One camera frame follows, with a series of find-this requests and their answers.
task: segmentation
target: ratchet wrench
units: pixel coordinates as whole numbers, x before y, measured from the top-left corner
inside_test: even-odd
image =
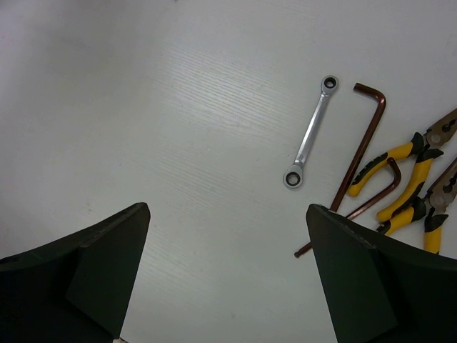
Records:
[[[311,118],[305,133],[305,138],[303,138],[303,141],[301,142],[295,161],[283,176],[283,182],[289,189],[298,188],[303,182],[303,168],[305,166],[306,158],[316,139],[317,131],[322,121],[323,114],[327,109],[328,101],[337,88],[338,79],[336,77],[329,75],[323,78],[321,84],[321,98],[314,110],[313,117]]]

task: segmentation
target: allen key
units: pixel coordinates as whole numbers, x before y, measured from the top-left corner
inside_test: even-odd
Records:
[[[398,168],[397,162],[395,162],[395,159],[392,159],[389,157],[387,159],[387,163],[389,166],[391,166],[392,171],[393,171],[393,181],[391,184],[389,184],[385,189],[377,193],[374,197],[369,199],[367,202],[363,203],[360,207],[357,207],[354,209],[350,214],[346,216],[347,219],[354,219],[364,213],[367,209],[372,207],[376,202],[379,202],[382,198],[387,197],[395,188],[398,187],[398,185],[401,182],[401,170]]]

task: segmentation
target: yellow and black pliers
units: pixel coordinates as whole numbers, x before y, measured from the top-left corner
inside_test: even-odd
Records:
[[[377,231],[390,235],[396,230],[425,217],[425,239],[423,249],[439,254],[441,246],[441,227],[448,218],[447,206],[457,195],[457,158],[430,186],[424,198],[416,197],[411,206],[392,219],[382,223]]]
[[[369,162],[352,182],[348,190],[349,195],[356,197],[366,182],[378,170],[387,165],[387,159],[389,157],[398,161],[410,156],[417,156],[413,173],[403,193],[396,201],[376,215],[380,222],[388,221],[413,203],[427,179],[433,160],[443,154],[439,148],[452,138],[456,130],[457,109],[454,109],[451,113],[445,115],[430,126],[425,134],[416,132],[409,143],[397,146]]]

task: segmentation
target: double box end wrench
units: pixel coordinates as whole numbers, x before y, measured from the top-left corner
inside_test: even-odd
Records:
[[[318,128],[327,109],[328,102],[337,89],[338,79],[336,77],[329,75],[323,78],[321,83],[321,98],[317,103],[316,110],[314,110],[295,161],[283,176],[283,182],[289,189],[298,188],[303,182],[303,168],[306,159],[316,139]]]

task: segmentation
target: wrench ring end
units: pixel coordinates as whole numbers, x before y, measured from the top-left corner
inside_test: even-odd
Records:
[[[303,169],[294,164],[284,174],[283,182],[289,189],[299,188],[303,182]]]
[[[328,75],[323,78],[321,90],[326,95],[332,95],[338,89],[338,79],[333,75]]]

